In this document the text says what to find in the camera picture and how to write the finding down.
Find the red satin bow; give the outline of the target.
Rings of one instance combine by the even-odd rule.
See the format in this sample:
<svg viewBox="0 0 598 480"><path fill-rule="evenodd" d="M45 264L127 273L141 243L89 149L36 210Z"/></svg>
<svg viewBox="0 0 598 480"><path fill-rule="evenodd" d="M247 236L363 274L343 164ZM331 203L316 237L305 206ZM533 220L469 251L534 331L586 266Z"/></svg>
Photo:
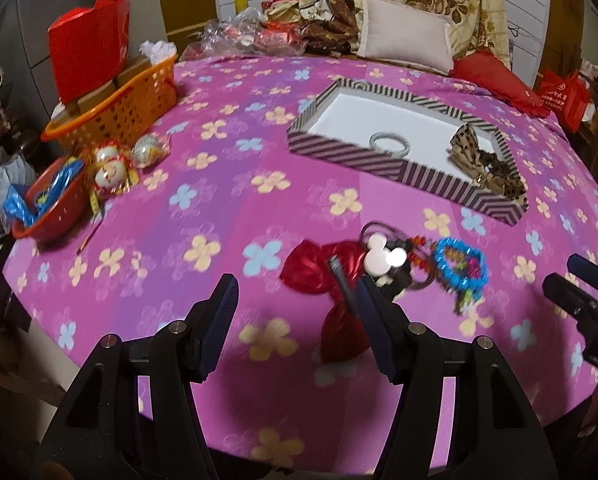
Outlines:
<svg viewBox="0 0 598 480"><path fill-rule="evenodd" d="M364 273L365 246L357 240L319 245L302 240L290 252L282 266L280 280L300 294L328 295L332 307L320 329L320 362L335 364L356 359L369 348L361 320L346 302L342 289L329 265L336 257L351 290Z"/></svg>

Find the pink floral bedspread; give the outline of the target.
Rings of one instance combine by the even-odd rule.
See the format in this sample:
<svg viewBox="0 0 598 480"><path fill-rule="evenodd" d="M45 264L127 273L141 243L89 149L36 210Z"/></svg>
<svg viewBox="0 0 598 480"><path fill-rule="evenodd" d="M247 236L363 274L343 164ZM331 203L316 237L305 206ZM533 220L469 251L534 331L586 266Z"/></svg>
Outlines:
<svg viewBox="0 0 598 480"><path fill-rule="evenodd" d="M370 353L318 356L327 296L279 278L302 240L353 240L378 220L430 240L479 248L489 281L456 313L438 285L406 292L414 321L443 337L491 337L541 422L584 401L598 370L576 324L543 296L570 255L598 263L598 186L554 118L535 119L463 81L331 58L217 58L183 63L182 99L157 121L169 156L107 205L98 231L64 247L20 240L6 266L14 292L77 363L102 335L154 334L206 298L223 273L240 286L218 368L194 390L212 448L301 469L366 474L376 466L400 392ZM406 90L499 128L527 183L529 208L506 226L416 188L289 153L290 122L340 78Z"/></svg>

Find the leopard bow scrunchie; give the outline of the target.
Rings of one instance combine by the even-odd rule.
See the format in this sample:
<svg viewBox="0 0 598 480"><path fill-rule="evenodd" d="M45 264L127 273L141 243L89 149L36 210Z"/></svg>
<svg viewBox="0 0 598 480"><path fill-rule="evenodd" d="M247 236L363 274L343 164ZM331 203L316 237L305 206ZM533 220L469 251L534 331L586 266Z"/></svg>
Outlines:
<svg viewBox="0 0 598 480"><path fill-rule="evenodd" d="M527 189L521 177L494 153L479 148L477 133L470 125L462 125L452 136L448 158L470 177L473 185L517 204L526 200Z"/></svg>

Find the red shopping bag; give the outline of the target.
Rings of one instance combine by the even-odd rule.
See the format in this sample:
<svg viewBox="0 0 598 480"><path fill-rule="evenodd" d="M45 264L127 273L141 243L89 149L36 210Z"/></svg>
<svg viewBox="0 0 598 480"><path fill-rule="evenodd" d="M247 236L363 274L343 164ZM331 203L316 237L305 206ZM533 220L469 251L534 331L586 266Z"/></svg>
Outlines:
<svg viewBox="0 0 598 480"><path fill-rule="evenodd" d="M590 102L590 92L578 70L561 77L546 68L538 95L555 113L565 132L578 131Z"/></svg>

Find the silver ornament ball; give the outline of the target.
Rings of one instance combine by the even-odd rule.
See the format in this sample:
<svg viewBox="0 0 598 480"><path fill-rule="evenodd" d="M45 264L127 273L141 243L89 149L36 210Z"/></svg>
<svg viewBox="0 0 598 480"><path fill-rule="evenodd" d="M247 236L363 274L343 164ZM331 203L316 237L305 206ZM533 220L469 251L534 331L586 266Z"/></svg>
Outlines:
<svg viewBox="0 0 598 480"><path fill-rule="evenodd" d="M170 154L170 141L167 136L146 133L141 136L131 149L131 160L138 169L157 165Z"/></svg>

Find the red plastic bowl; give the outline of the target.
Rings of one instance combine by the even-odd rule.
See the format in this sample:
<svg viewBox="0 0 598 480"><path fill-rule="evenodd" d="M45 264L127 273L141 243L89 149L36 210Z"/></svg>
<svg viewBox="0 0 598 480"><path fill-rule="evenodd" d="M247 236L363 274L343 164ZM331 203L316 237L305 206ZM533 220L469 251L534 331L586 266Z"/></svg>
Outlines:
<svg viewBox="0 0 598 480"><path fill-rule="evenodd" d="M4 208L14 217L11 232L16 240L32 238L42 245L58 242L90 208L84 160L58 158L23 195L8 198Z"/></svg>

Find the striped tray box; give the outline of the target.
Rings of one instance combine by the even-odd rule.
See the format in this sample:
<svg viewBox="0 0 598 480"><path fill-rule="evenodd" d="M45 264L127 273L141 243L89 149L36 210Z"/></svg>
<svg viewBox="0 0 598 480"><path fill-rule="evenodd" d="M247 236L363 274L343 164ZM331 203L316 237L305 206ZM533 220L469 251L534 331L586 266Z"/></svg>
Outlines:
<svg viewBox="0 0 598 480"><path fill-rule="evenodd" d="M518 174L497 126L459 108L407 91L341 78L316 96L287 130L296 155L367 172L439 196L514 226L528 210L473 185L448 158L462 125L477 133L479 148L494 153Z"/></svg>

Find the red cushion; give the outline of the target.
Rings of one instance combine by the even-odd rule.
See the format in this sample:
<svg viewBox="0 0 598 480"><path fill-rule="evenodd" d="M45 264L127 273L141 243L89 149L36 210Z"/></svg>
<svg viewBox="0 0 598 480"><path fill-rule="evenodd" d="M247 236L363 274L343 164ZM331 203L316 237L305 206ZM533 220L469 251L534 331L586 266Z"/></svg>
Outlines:
<svg viewBox="0 0 598 480"><path fill-rule="evenodd" d="M450 75L488 90L494 98L533 118L546 118L550 109L519 77L489 50L477 50L454 62Z"/></svg>

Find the orange plastic basket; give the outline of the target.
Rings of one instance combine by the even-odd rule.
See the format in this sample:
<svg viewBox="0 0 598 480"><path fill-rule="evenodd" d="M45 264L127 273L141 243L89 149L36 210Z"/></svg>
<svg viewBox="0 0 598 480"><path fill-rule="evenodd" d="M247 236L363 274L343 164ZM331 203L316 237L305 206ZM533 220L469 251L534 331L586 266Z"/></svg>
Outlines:
<svg viewBox="0 0 598 480"><path fill-rule="evenodd" d="M41 139L65 151L81 153L107 141L131 148L166 112L175 106L178 87L171 56L130 79L91 110L63 124L49 122Z"/></svg>

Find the white tissue paper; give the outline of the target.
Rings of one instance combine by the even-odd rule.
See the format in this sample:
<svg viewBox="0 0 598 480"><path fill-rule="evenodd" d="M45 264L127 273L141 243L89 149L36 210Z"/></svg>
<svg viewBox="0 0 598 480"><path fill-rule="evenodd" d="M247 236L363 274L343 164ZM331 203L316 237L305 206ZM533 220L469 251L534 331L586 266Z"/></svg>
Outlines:
<svg viewBox="0 0 598 480"><path fill-rule="evenodd" d="M172 42L159 40L157 42L144 41L139 46L139 53L143 55L152 66L177 55L176 45Z"/></svg>

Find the beige pillow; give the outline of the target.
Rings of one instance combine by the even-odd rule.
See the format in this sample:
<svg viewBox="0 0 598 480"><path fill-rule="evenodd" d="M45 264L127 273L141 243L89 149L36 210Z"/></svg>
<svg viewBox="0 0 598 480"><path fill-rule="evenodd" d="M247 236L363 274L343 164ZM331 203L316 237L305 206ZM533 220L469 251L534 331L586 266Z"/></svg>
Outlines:
<svg viewBox="0 0 598 480"><path fill-rule="evenodd" d="M447 75L454 67L446 18L392 0L361 0L357 55Z"/></svg>

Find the clear plastic bag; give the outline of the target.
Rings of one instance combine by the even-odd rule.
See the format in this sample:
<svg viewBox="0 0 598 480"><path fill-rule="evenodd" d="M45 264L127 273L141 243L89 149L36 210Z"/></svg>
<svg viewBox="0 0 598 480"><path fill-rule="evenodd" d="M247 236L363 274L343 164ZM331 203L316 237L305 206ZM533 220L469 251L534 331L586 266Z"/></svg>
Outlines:
<svg viewBox="0 0 598 480"><path fill-rule="evenodd" d="M189 39L180 62L212 56L295 56L306 49L298 24L270 21L255 8L225 21L207 22L202 32L193 32Z"/></svg>

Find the brown patterned cloth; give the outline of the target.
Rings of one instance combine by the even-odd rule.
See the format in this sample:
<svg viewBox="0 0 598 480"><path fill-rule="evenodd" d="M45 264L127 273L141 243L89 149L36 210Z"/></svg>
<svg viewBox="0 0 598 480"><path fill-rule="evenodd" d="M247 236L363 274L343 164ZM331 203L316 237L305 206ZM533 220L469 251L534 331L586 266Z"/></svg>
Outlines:
<svg viewBox="0 0 598 480"><path fill-rule="evenodd" d="M355 0L299 0L299 12L306 50L324 55L357 50L360 28Z"/></svg>

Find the Santa plush toy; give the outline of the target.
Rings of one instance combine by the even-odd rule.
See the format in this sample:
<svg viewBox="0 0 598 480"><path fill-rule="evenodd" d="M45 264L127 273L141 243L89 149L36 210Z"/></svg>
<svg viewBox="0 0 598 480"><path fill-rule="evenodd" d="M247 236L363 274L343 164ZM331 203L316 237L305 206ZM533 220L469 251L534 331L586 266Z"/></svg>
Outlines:
<svg viewBox="0 0 598 480"><path fill-rule="evenodd" d="M299 0L264 0L261 9L270 23L296 24L301 21Z"/></svg>

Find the grey cabinet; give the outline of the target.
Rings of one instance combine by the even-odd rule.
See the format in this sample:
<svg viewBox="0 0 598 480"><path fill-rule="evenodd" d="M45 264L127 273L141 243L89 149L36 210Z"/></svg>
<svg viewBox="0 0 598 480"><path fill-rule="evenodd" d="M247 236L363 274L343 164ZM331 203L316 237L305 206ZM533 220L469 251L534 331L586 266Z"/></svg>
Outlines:
<svg viewBox="0 0 598 480"><path fill-rule="evenodd" d="M59 98L47 32L62 14L95 0L0 0L0 67L11 113L44 128Z"/></svg>

